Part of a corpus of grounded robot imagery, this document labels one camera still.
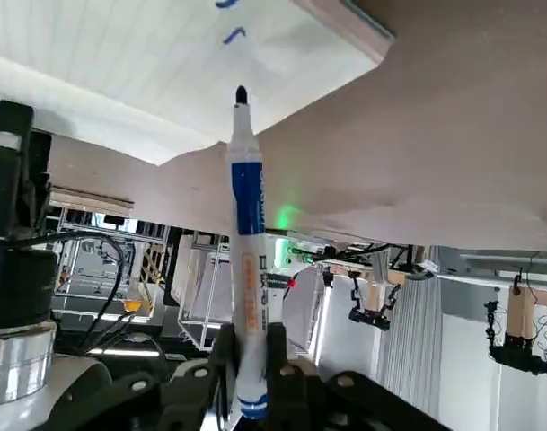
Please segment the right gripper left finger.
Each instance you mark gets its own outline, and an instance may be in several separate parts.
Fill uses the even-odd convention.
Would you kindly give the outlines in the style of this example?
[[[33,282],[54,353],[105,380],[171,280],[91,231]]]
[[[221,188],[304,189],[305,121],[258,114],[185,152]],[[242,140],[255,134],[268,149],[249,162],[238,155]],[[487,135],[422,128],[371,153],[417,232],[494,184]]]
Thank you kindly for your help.
[[[234,325],[224,324],[205,364],[160,382],[138,372],[79,397],[62,400],[43,423],[45,430],[199,430],[226,378],[236,348]]]

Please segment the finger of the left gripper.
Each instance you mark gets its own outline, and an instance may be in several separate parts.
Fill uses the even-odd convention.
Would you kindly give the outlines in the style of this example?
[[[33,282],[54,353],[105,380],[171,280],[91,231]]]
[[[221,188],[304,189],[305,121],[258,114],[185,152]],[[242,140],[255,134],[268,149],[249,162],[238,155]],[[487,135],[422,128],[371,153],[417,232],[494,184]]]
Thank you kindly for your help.
[[[0,238],[9,236],[15,219],[20,179],[27,170],[32,121],[32,107],[0,101]]]

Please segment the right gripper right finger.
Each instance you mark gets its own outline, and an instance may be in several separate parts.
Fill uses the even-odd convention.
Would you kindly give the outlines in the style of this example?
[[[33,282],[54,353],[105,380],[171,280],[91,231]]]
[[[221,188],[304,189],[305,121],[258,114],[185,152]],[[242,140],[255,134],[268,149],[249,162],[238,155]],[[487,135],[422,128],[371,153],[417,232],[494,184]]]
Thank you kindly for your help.
[[[267,430],[446,430],[429,414],[364,375],[344,371],[323,381],[289,363],[286,330],[268,326]]]

